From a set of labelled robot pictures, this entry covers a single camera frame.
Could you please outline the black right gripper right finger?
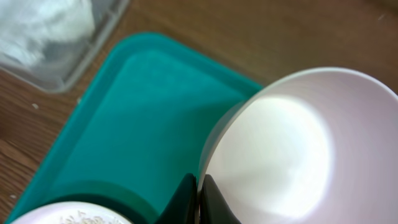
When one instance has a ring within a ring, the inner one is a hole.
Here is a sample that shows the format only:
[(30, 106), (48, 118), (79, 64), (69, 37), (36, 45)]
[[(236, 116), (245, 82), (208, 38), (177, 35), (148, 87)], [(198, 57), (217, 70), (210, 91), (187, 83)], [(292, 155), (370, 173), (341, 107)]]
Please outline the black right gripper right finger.
[(241, 224), (211, 175), (204, 178), (200, 193), (201, 224)]

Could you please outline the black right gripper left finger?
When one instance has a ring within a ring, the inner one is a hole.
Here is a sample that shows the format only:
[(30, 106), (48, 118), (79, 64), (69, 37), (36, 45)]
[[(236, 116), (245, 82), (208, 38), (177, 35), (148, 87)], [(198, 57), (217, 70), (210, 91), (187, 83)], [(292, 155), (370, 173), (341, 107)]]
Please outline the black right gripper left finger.
[(197, 180), (186, 174), (155, 224), (194, 224)]

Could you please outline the pink bowl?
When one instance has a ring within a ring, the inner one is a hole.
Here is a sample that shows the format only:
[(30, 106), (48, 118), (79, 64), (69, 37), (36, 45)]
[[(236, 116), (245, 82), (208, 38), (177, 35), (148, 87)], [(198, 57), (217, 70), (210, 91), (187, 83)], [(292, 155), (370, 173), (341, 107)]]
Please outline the pink bowl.
[(396, 223), (397, 95), (348, 68), (293, 73), (217, 122), (199, 170), (242, 223)]

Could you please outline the teal plastic tray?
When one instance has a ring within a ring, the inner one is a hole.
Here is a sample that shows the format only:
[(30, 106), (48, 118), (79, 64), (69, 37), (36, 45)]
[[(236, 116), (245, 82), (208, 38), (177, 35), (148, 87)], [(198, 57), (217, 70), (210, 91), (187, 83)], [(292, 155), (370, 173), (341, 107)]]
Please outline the teal plastic tray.
[(46, 204), (96, 203), (154, 223), (185, 174), (198, 175), (218, 120), (261, 89), (160, 34), (110, 52), (7, 218)]

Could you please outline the white plate with rice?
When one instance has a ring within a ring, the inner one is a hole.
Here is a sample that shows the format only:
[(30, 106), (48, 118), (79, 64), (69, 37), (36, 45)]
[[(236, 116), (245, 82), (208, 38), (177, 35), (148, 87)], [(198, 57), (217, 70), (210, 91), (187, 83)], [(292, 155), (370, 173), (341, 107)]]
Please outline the white plate with rice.
[(87, 202), (59, 202), (36, 208), (11, 224), (133, 224), (119, 213)]

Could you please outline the clear plastic bin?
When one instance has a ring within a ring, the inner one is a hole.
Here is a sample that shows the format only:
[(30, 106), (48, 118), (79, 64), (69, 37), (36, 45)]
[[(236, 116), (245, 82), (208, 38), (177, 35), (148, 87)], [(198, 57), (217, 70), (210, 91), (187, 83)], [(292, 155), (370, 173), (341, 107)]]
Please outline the clear plastic bin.
[(48, 93), (84, 74), (129, 0), (1, 1), (1, 70)]

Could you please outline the crumpled white tissue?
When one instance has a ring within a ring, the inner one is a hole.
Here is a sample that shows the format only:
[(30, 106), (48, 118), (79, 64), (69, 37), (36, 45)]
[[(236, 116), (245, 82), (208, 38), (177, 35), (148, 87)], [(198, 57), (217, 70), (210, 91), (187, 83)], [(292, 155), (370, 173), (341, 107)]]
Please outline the crumpled white tissue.
[(91, 0), (1, 0), (1, 55), (32, 66), (49, 43), (70, 43), (95, 31)]

